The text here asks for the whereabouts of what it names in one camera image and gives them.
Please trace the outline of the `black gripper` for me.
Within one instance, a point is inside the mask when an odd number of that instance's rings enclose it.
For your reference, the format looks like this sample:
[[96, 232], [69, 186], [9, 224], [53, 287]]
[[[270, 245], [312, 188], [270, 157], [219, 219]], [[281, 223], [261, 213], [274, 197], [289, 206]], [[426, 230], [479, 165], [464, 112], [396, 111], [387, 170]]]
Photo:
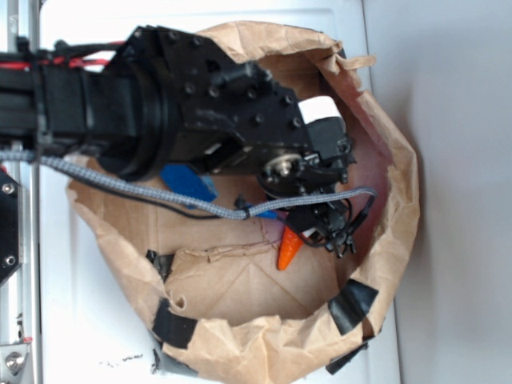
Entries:
[[[355, 162], [346, 124], [332, 97], [310, 98], [298, 107], [312, 149], [304, 155], [284, 154], [265, 165], [258, 181], [270, 199], [332, 194], [338, 183], [348, 182], [348, 166]], [[304, 244], [324, 247], [339, 257], [355, 252], [353, 233], [360, 227], [360, 217], [353, 216], [348, 198], [287, 211], [284, 223]]]

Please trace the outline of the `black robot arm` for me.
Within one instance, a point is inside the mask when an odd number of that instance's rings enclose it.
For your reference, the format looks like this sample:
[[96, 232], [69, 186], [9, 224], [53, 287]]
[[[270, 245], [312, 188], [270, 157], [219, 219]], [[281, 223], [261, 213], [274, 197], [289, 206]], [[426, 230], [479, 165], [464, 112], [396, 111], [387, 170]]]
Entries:
[[[302, 101], [256, 62], [238, 63], [212, 40], [140, 27], [122, 43], [1, 56], [1, 156], [36, 161], [106, 190], [204, 219], [274, 217], [308, 246], [353, 248], [364, 219], [346, 183], [351, 140], [329, 97]], [[268, 196], [233, 209], [182, 192], [137, 190], [166, 165], [253, 175]]]

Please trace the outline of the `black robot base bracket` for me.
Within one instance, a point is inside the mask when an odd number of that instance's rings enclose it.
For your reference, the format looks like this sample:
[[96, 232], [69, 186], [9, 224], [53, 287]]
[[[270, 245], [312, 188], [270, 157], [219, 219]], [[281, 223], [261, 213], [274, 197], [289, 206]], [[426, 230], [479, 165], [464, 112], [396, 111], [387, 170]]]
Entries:
[[1, 286], [20, 267], [20, 185], [1, 166]]

